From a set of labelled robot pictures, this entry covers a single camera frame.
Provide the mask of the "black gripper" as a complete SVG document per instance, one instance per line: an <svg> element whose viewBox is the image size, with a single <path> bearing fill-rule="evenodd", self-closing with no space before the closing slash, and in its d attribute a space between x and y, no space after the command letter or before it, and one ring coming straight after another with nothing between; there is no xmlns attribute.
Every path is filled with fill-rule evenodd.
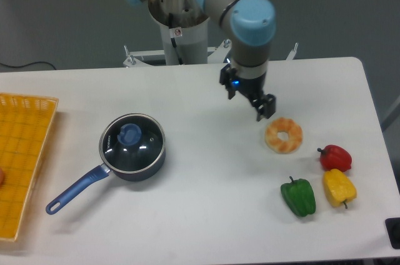
<svg viewBox="0 0 400 265"><path fill-rule="evenodd" d="M256 121L260 121L269 119L276 112L275 95L263 92L265 78L266 73L254 79L239 77L228 63L220 71L219 83L225 87L228 99L232 99L237 91L245 96L257 112Z"/></svg>

